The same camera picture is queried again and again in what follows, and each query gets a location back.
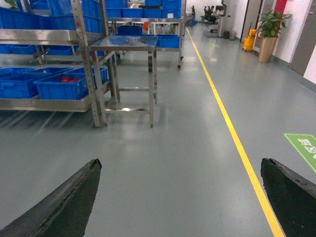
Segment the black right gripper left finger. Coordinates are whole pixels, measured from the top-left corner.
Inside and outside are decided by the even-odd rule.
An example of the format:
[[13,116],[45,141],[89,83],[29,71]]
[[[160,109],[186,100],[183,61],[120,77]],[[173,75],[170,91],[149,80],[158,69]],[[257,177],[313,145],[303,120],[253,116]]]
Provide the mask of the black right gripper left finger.
[[2,237],[82,237],[95,202],[102,164],[93,159],[0,231]]

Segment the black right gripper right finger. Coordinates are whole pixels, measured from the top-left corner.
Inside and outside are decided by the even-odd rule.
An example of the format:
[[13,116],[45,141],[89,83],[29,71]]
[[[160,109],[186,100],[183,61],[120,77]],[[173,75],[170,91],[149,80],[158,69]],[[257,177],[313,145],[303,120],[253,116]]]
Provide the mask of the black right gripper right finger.
[[261,161],[261,177],[272,209],[288,237],[316,235],[316,185],[272,158]]

